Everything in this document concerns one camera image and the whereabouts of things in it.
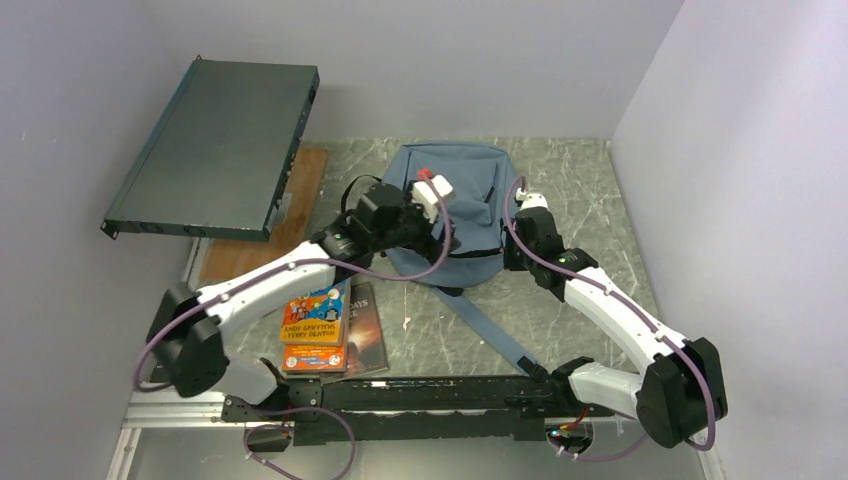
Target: stack of books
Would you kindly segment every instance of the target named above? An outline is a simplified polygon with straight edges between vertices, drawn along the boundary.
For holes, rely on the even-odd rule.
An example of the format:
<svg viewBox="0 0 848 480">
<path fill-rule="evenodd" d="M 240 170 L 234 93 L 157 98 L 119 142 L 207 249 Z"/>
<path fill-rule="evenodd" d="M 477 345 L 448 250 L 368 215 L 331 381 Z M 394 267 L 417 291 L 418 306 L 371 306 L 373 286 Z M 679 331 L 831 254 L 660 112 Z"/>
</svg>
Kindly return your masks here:
<svg viewBox="0 0 848 480">
<path fill-rule="evenodd" d="M 282 370 L 322 381 L 388 370 L 386 344 L 370 283 L 349 280 L 289 302 L 280 330 Z"/>
</svg>

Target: purple cable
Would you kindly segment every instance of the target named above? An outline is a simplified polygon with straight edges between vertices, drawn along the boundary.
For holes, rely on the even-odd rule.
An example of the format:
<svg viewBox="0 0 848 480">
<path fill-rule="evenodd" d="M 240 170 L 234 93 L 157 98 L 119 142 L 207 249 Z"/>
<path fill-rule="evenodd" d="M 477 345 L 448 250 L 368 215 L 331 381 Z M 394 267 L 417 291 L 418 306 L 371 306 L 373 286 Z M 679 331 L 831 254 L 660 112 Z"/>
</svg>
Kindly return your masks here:
<svg viewBox="0 0 848 480">
<path fill-rule="evenodd" d="M 325 415 L 329 415 L 329 416 L 333 417 L 334 419 L 336 419 L 342 425 L 342 427 L 344 427 L 344 429 L 347 431 L 348 437 L 350 437 L 350 457 L 348 458 L 347 464 L 344 466 L 342 471 L 339 472 L 338 475 L 333 477 L 332 480 L 339 480 L 340 478 L 344 477 L 345 475 L 347 475 L 347 472 L 350 471 L 350 467 L 353 466 L 353 460 L 356 457 L 356 439 L 353 437 L 353 429 L 350 428 L 350 424 L 348 424 L 342 417 L 340 417 L 335 412 L 333 412 L 331 410 L 327 410 L 326 408 L 321 408 L 321 407 L 298 407 L 298 408 L 290 408 L 290 409 L 287 409 L 287 410 L 276 410 L 276 411 L 256 410 L 256 409 L 252 409 L 252 410 L 257 412 L 257 413 L 260 413 L 262 415 L 268 415 L 268 416 L 270 416 L 270 415 L 274 415 L 274 416 L 276 416 L 276 415 L 288 415 L 290 413 L 298 413 L 298 412 L 318 412 L 318 413 L 323 413 Z M 291 480 L 303 480 L 300 477 L 292 475 L 291 473 L 289 473 L 289 472 L 283 470 L 282 468 L 278 467 L 277 464 L 275 464 L 274 462 L 269 462 L 268 460 L 265 460 L 264 458 L 260 457 L 259 455 L 254 453 L 252 450 L 250 450 L 250 445 L 248 443 L 248 441 L 250 440 L 250 436 L 253 435 L 254 433 L 258 432 L 258 431 L 264 431 L 264 430 L 287 431 L 287 430 L 289 430 L 289 427 L 269 423 L 269 424 L 259 425 L 257 427 L 253 427 L 250 430 L 248 430 L 247 432 L 245 432 L 245 434 L 244 434 L 244 451 L 247 453 L 247 456 L 249 458 L 252 458 L 253 460 L 256 460 L 257 462 L 261 463 L 262 465 L 270 468 L 271 470 L 279 473 L 280 475 L 282 475 L 286 478 L 289 478 Z"/>
<path fill-rule="evenodd" d="M 280 272 L 284 272 L 286 270 L 293 270 L 293 269 L 301 267 L 303 265 L 326 264 L 326 265 L 333 265 L 333 266 L 339 267 L 339 268 L 345 268 L 347 270 L 350 270 L 350 271 L 353 271 L 353 272 L 356 272 L 356 273 L 362 273 L 362 274 L 365 274 L 365 275 L 369 275 L 371 277 L 379 278 L 381 280 L 389 280 L 389 281 L 393 281 L 393 282 L 406 282 L 406 281 L 411 281 L 411 280 L 418 280 L 419 278 L 426 277 L 427 275 L 430 275 L 431 273 L 436 271 L 436 269 L 441 267 L 442 264 L 445 262 L 445 260 L 448 258 L 448 253 L 450 253 L 451 235 L 453 234 L 453 232 L 451 230 L 450 216 L 448 215 L 448 209 L 447 209 L 447 206 L 445 205 L 445 200 L 439 194 L 438 190 L 436 189 L 436 186 L 433 185 L 433 182 L 427 177 L 419 176 L 419 180 L 425 182 L 427 184 L 427 186 L 430 187 L 430 189 L 433 191 L 433 194 L 436 195 L 436 199 L 438 200 L 438 203 L 439 203 L 439 210 L 441 210 L 442 218 L 444 218 L 444 224 L 445 224 L 445 241 L 444 241 L 444 244 L 442 245 L 442 252 L 439 255 L 439 258 L 436 259 L 436 262 L 433 263 L 433 265 L 431 265 L 430 268 L 428 268 L 427 270 L 424 270 L 421 273 L 416 273 L 415 275 L 402 276 L 402 275 L 388 275 L 388 274 L 385 274 L 385 273 L 372 272 L 371 270 L 368 270 L 366 268 L 362 268 L 362 267 L 359 267 L 357 265 L 352 265 L 350 263 L 345 263 L 345 262 L 335 260 L 335 259 L 332 259 L 332 258 L 307 258 L 307 259 L 296 260 L 294 262 L 279 265 L 279 266 L 272 268 L 272 269 L 270 269 L 266 272 L 263 272 L 260 275 L 257 275 L 254 278 L 251 278 L 250 280 L 248 280 L 248 281 L 246 281 L 246 282 L 244 282 L 240 285 L 234 286 L 233 288 L 227 290 L 226 292 L 223 292 L 219 295 L 216 295 L 216 296 L 210 298 L 209 300 L 207 300 L 207 301 L 205 301 L 205 302 L 203 302 L 203 303 L 201 303 L 201 304 L 199 304 L 195 307 L 192 307 L 192 308 L 186 310 L 184 313 L 182 313 L 181 315 L 178 315 L 175 319 L 171 320 L 171 322 L 168 323 L 167 325 L 165 325 L 165 327 L 162 328 L 162 330 L 159 330 L 159 332 L 156 335 L 154 335 L 153 338 L 150 339 L 150 341 L 147 343 L 147 345 L 144 346 L 144 349 L 142 349 L 142 351 L 141 351 L 141 355 L 139 356 L 138 360 L 135 363 L 135 368 L 133 369 L 133 376 L 132 376 L 132 384 L 133 384 L 133 388 L 135 389 L 135 391 L 142 392 L 142 393 L 158 392 L 159 390 L 164 390 L 164 389 L 171 386 L 170 383 L 157 384 L 157 385 L 154 385 L 154 386 L 151 386 L 151 387 L 146 387 L 146 386 L 141 384 L 141 370 L 142 370 L 142 367 L 144 366 L 144 362 L 147 360 L 147 357 L 150 356 L 150 353 L 153 352 L 153 348 L 156 347 L 156 345 L 163 338 L 165 338 L 169 333 L 171 333 L 171 331 L 173 331 L 175 328 L 177 328 L 181 323 L 183 323 L 187 319 L 191 318 L 191 316 L 193 316 L 197 313 L 200 313 L 200 312 L 202 312 L 202 311 L 204 311 L 204 310 L 206 310 L 210 307 L 213 307 L 213 306 L 223 302 L 224 298 L 234 297 L 238 293 L 240 293 L 240 292 L 242 292 L 242 291 L 258 284 L 258 283 L 261 283 L 261 282 L 267 280 L 268 278 L 273 277 L 274 275 L 277 275 Z"/>
<path fill-rule="evenodd" d="M 571 457 L 574 460 L 581 460 L 581 461 L 584 461 L 584 462 L 613 462 L 615 460 L 621 460 L 622 458 L 624 458 L 624 457 L 630 455 L 631 453 L 635 452 L 636 449 L 641 447 L 642 444 L 645 443 L 645 440 L 647 440 L 647 439 L 648 439 L 648 434 L 647 433 L 642 434 L 642 436 L 639 437 L 638 440 L 633 442 L 633 445 L 630 445 L 629 447 L 625 448 L 624 450 L 622 450 L 618 453 L 614 453 L 612 455 L 605 455 L 603 457 L 585 457 L 583 455 L 571 453 L 571 452 L 569 452 L 568 450 L 565 450 L 565 449 L 563 449 L 562 453 L 568 455 L 569 457 Z M 559 446 L 556 445 L 554 442 L 552 442 L 550 439 L 548 439 L 548 444 L 550 444 L 550 446 L 553 447 L 554 450 L 556 450 L 557 454 L 560 453 Z"/>
<path fill-rule="evenodd" d="M 527 190 L 527 177 L 525 177 L 524 175 L 521 175 L 518 178 L 516 178 L 514 182 L 512 182 L 512 185 L 510 185 L 509 190 L 507 191 L 507 194 L 504 196 L 504 204 L 503 204 L 504 223 L 507 226 L 507 230 L 509 230 L 510 236 L 515 241 L 516 245 L 518 245 L 518 248 L 520 248 L 521 251 L 524 252 L 525 255 L 527 255 L 530 259 L 532 259 L 534 262 L 538 263 L 539 265 L 547 267 L 550 270 L 553 270 L 555 272 L 569 276 L 571 278 L 575 278 L 575 279 L 580 280 L 582 282 L 588 283 L 589 285 L 592 285 L 593 287 L 595 287 L 599 290 L 605 291 L 607 289 L 607 287 L 606 287 L 606 285 L 602 284 L 601 282 L 598 282 L 598 281 L 596 281 L 592 278 L 586 277 L 584 275 L 580 275 L 577 272 L 573 272 L 571 270 L 562 268 L 559 265 L 554 265 L 553 263 L 546 262 L 541 257 L 539 257 L 538 255 L 533 253 L 529 248 L 527 248 L 527 245 L 524 245 L 524 243 L 521 242 L 521 239 L 518 238 L 518 234 L 515 233 L 515 225 L 513 224 L 511 219 L 509 218 L 509 200 L 510 200 L 510 197 L 512 197 L 513 192 L 515 191 L 515 187 L 517 187 L 519 183 L 521 183 L 521 189 L 522 190 L 524 190 L 524 191 Z M 632 300 L 630 300 L 626 296 L 618 293 L 615 290 L 610 292 L 610 296 L 615 298 L 619 302 L 621 302 L 625 307 L 627 307 L 633 313 L 635 313 L 636 316 L 639 317 L 639 319 L 642 320 L 642 322 L 648 327 L 648 329 L 651 331 L 651 333 L 657 333 L 659 328 L 654 324 L 654 322 L 652 322 L 647 317 L 647 315 L 645 315 L 644 312 L 642 312 L 642 310 L 635 303 L 633 303 Z M 692 371 L 692 375 L 694 375 L 695 381 L 698 383 L 698 387 L 700 387 L 700 389 L 701 389 L 701 394 L 704 396 L 704 403 L 705 403 L 706 410 L 707 410 L 707 439 L 706 439 L 706 441 L 704 442 L 703 445 L 695 443 L 695 442 L 693 442 L 689 439 L 686 439 L 686 443 L 691 445 L 696 450 L 707 451 L 707 450 L 713 448 L 713 445 L 715 444 L 715 424 L 716 424 L 715 406 L 713 405 L 713 402 L 712 402 L 713 397 L 712 397 L 712 394 L 710 393 L 710 387 L 709 387 L 709 385 L 707 385 L 707 380 L 704 378 L 704 375 L 701 373 L 701 371 L 695 365 L 695 362 L 693 362 L 692 359 L 689 358 L 689 356 L 686 355 L 685 352 L 683 352 L 683 350 L 681 350 L 677 345 L 675 345 L 666 336 L 662 337 L 662 342 L 665 343 L 669 348 L 671 348 L 671 350 L 674 353 L 676 353 L 680 357 L 681 360 L 683 360 L 683 363 L 686 364 L 686 366 L 689 368 L 689 370 Z M 638 445 L 641 445 L 641 440 L 637 441 L 634 444 L 635 447 L 638 447 Z M 635 450 L 636 450 L 636 448 L 628 448 L 628 449 L 624 450 L 624 452 L 627 452 L 626 455 L 629 455 L 630 453 L 632 453 Z M 621 457 L 618 456 L 618 455 L 613 455 L 610 458 L 613 459 L 613 460 L 617 460 Z M 589 458 L 579 457 L 579 459 L 580 460 L 585 459 L 586 461 L 605 461 L 605 460 L 593 460 L 591 457 L 589 457 Z"/>
</svg>

